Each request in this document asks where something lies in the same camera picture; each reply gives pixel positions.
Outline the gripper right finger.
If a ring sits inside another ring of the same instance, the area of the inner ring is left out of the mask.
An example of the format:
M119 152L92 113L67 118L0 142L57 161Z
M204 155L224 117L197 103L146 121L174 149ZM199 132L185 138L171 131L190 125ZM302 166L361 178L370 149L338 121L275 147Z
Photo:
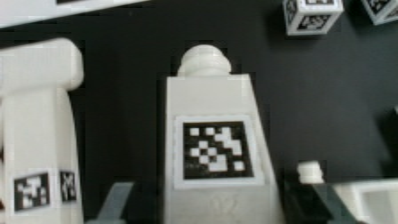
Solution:
M368 224L355 217L329 184L284 183L286 224Z

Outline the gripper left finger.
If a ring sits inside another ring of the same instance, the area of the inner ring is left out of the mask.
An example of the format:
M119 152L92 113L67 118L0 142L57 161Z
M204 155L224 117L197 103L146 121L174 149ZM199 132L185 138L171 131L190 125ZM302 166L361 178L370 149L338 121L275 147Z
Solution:
M85 222L85 224L126 224L126 220L121 218L121 216L133 185L133 182L114 183L107 194L103 206L98 212L98 216Z

